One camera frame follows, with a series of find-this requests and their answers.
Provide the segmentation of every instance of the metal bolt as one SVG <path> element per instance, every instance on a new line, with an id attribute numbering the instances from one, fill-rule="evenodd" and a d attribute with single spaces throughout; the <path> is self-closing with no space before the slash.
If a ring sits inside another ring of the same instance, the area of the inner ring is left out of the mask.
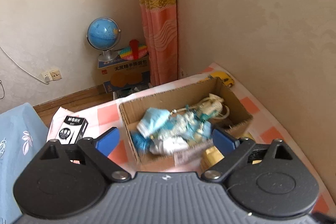
<path id="1" fill-rule="evenodd" d="M 204 176 L 207 179 L 218 179 L 221 176 L 221 173 L 215 170 L 207 170 L 204 172 Z"/>
<path id="2" fill-rule="evenodd" d="M 116 171 L 112 173 L 112 178 L 116 180 L 125 180 L 129 178 L 129 174 L 126 171 Z"/>

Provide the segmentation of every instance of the black wire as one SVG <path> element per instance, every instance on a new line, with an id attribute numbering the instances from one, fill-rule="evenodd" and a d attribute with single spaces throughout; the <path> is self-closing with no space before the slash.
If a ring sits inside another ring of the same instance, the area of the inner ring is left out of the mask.
<path id="1" fill-rule="evenodd" d="M 2 81 L 1 81 L 1 80 L 0 80 L 0 85 L 1 85 L 2 90 L 3 90 L 3 96 L 2 96 L 2 98 L 0 98 L 0 100 L 1 100 L 1 99 L 5 98 L 5 89 L 3 88 L 3 85 L 2 85 Z"/>

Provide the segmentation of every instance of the rainbow-colored toy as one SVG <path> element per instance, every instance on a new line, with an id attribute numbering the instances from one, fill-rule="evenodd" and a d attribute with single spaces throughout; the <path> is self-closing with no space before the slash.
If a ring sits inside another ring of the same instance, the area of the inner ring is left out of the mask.
<path id="1" fill-rule="evenodd" d="M 148 53 L 148 49 L 147 49 L 146 45 L 139 45 L 138 49 L 139 49 L 138 58 L 142 58 Z M 120 55 L 120 58 L 125 59 L 125 60 L 133 60 L 134 59 L 133 52 L 132 52 L 132 49 L 131 49 L 130 46 L 120 50 L 119 55 Z"/>

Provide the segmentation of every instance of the globe base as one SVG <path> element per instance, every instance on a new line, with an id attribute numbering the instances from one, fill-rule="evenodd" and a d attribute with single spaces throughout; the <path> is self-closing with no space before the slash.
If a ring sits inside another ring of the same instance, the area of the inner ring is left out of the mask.
<path id="1" fill-rule="evenodd" d="M 118 52 L 107 50 L 107 51 L 103 51 L 103 53 L 98 56 L 98 60 L 102 62 L 111 61 L 113 59 L 116 59 L 117 56 L 118 56 Z"/>

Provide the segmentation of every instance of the curtain pattern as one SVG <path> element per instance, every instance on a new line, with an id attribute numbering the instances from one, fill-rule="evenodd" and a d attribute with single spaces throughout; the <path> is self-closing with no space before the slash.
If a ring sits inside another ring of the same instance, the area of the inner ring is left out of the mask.
<path id="1" fill-rule="evenodd" d="M 152 85 L 177 80 L 176 0 L 139 0 Z"/>

